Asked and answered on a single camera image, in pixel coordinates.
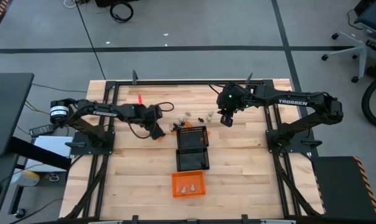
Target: wooden tabletop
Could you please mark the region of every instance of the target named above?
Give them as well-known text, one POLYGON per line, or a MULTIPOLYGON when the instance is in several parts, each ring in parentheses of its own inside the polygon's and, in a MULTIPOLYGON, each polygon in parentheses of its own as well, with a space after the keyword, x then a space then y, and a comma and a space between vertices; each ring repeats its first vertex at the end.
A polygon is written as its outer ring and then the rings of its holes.
MULTIPOLYGON (((273 81, 276 89, 291 90, 288 79, 273 81)), ((104 88, 105 81, 91 81, 87 99, 102 101, 104 88)), ((139 215, 140 220, 240 219, 241 214, 248 214, 249 218, 283 217, 275 167, 267 150, 262 108, 235 114, 233 126, 228 128, 220 124, 220 115, 216 113, 217 94, 207 85, 122 86, 117 104, 138 103, 138 95, 142 95, 147 106, 170 101, 175 109, 163 113, 164 117, 158 120, 166 133, 162 141, 138 139, 126 123, 115 120, 115 149, 106 173, 101 220, 130 220, 133 215, 139 215), (177 172, 177 139, 170 130, 187 111, 194 126, 203 125, 197 118, 206 120, 209 111, 215 113, 211 122, 204 123, 210 131, 210 170, 205 171, 207 195, 173 199, 171 174, 177 172)), ((280 105, 280 113, 282 122, 299 119, 295 106, 280 105)), ((273 114, 271 117, 276 127, 273 114)), ((91 124, 99 121, 97 116, 85 119, 91 124)), ((148 135, 137 125, 133 129, 141 136, 148 135)), ((297 188, 314 209, 323 213, 310 160, 301 154, 290 154, 290 158, 297 188)), ((71 168, 60 217, 71 211, 86 190, 91 161, 92 156, 83 156, 71 168)), ((293 214, 290 193, 286 191, 289 211, 293 214)), ((90 215, 93 215, 95 199, 96 193, 90 215)))

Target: black tray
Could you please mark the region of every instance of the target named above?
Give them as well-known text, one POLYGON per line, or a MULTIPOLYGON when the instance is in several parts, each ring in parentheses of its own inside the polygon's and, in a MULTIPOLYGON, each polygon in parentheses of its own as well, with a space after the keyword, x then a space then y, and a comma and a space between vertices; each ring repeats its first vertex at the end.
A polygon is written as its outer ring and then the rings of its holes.
POLYGON ((177 171, 210 169, 207 148, 177 149, 177 171))
POLYGON ((209 146, 206 126, 177 129, 178 149, 196 149, 209 146))

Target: white cable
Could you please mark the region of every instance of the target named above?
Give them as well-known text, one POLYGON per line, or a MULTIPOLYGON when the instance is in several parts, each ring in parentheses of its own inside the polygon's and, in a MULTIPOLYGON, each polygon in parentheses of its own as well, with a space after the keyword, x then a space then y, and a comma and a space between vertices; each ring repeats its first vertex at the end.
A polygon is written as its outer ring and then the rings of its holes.
POLYGON ((75 3, 74 6, 68 6, 68 5, 66 5, 66 1, 68 1, 68 0, 64 0, 64 1, 63 1, 63 5, 64 5, 65 7, 68 7, 68 8, 70 8, 70 9, 76 7, 76 0, 70 0, 71 2, 74 2, 74 3, 75 3))

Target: orange basket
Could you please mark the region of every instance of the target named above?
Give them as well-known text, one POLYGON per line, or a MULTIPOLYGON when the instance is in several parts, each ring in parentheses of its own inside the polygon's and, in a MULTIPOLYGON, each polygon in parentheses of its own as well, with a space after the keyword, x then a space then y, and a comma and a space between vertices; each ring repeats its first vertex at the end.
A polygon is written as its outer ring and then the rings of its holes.
POLYGON ((171 174, 173 198, 199 197, 206 195, 205 173, 202 170, 171 174))

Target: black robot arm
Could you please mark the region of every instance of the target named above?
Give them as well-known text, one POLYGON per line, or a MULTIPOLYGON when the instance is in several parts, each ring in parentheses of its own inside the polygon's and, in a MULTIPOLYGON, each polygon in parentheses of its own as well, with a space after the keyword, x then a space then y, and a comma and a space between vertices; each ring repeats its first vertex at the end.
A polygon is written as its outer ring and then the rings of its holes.
POLYGON ((138 124, 140 127, 145 128, 145 130, 150 131, 150 136, 153 139, 165 135, 157 123, 157 120, 163 117, 159 105, 151 105, 148 108, 141 104, 115 106, 97 103, 96 101, 74 100, 71 98, 51 101, 50 121, 52 124, 57 124, 60 127, 71 126, 87 134, 92 143, 101 146, 106 141, 106 133, 103 126, 91 125, 82 119, 82 116, 85 115, 118 118, 120 121, 128 124, 138 124))
POLYGON ((222 115, 221 123, 231 127, 232 116, 237 111, 255 106, 271 106, 274 104, 307 106, 315 110, 293 123, 283 123, 278 128, 275 142, 287 146, 296 133, 319 124, 336 124, 342 121, 342 104, 327 93, 301 93, 295 91, 276 90, 268 85, 248 85, 246 88, 231 83, 223 86, 217 97, 218 113, 222 115))

